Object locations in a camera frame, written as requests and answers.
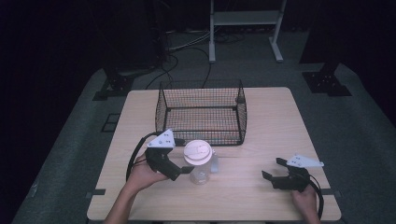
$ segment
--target gray carpet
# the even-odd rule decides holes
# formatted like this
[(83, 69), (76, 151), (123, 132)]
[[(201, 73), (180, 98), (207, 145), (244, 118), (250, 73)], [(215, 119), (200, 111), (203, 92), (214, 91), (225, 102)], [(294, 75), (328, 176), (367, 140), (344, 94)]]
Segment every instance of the gray carpet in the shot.
[[(352, 93), (329, 97), (311, 93), (302, 72), (318, 71), (322, 64), (299, 64), (307, 33), (281, 33), (278, 44), (284, 62), (277, 63), (267, 41), (269, 34), (246, 35), (230, 45), (217, 45), (217, 61), (209, 78), (240, 78), (245, 87), (288, 87), (332, 189), (344, 220), (335, 223), (394, 223), (396, 220), (396, 130), (361, 85), (359, 77), (340, 65), (336, 76)], [(170, 35), (172, 46), (193, 35)], [(207, 44), (195, 46), (207, 52)], [(173, 53), (178, 64), (173, 80), (204, 79), (206, 56), (197, 49)], [(169, 58), (165, 69), (175, 64)], [(138, 77), (133, 90), (143, 90), (162, 69)], [(149, 89), (158, 89), (157, 79)], [(125, 97), (93, 101), (106, 80), (103, 70), (92, 74), (73, 112), (53, 146), (36, 181), (34, 197), (27, 197), (13, 223), (85, 223), (90, 193), (106, 158), (113, 133), (102, 132), (107, 116), (120, 113)]]

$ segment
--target cup lid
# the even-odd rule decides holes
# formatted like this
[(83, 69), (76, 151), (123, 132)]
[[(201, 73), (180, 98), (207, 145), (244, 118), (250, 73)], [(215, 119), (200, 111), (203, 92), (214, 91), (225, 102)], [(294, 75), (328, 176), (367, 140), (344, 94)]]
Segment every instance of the cup lid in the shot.
[(202, 165), (212, 158), (212, 147), (204, 140), (192, 140), (184, 147), (184, 159), (191, 165)]

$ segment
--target wire basket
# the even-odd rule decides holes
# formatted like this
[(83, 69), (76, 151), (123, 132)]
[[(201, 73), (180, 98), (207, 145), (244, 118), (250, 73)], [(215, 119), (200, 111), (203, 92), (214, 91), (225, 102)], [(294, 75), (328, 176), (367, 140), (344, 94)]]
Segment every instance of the wire basket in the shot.
[(241, 80), (161, 82), (155, 128), (175, 139), (237, 146), (245, 140), (247, 103)]

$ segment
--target wooden table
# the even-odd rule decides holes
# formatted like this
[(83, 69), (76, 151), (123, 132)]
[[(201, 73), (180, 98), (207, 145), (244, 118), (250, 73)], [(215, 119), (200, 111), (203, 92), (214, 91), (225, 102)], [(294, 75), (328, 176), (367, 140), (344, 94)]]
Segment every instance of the wooden table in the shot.
[[(295, 153), (318, 160), (297, 105), (287, 88), (245, 88), (247, 134), (238, 147), (214, 147), (219, 172), (205, 185), (194, 185), (188, 175), (166, 180), (141, 191), (130, 219), (158, 221), (270, 221), (301, 220), (291, 203), (290, 192), (273, 189), (262, 170), (287, 175), (276, 158), (290, 159)], [(87, 216), (103, 220), (125, 183), (125, 172), (138, 141), (155, 131), (158, 91), (131, 91), (111, 142)], [(183, 147), (169, 158), (184, 165)], [(322, 168), (309, 168), (323, 189), (329, 182)], [(322, 220), (338, 220), (341, 212), (333, 195), (324, 195)]]

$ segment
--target table leg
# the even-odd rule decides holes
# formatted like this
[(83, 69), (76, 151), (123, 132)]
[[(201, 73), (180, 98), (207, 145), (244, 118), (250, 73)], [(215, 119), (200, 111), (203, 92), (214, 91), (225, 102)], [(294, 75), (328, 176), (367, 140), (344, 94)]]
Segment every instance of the table leg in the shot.
[(282, 5), (280, 7), (279, 14), (277, 16), (277, 22), (276, 22), (276, 26), (275, 26), (274, 36), (269, 37), (271, 48), (275, 54), (276, 61), (278, 63), (283, 63), (283, 57), (282, 57), (282, 54), (280, 53), (280, 50), (279, 50), (279, 47), (277, 46), (276, 41), (277, 41), (277, 37), (279, 35), (280, 25), (282, 24), (283, 15), (285, 14), (286, 3), (287, 3), (287, 0), (282, 1)]
[(209, 62), (214, 63), (216, 61), (215, 52), (215, 22), (214, 22), (214, 0), (210, 1), (210, 39), (209, 39)]

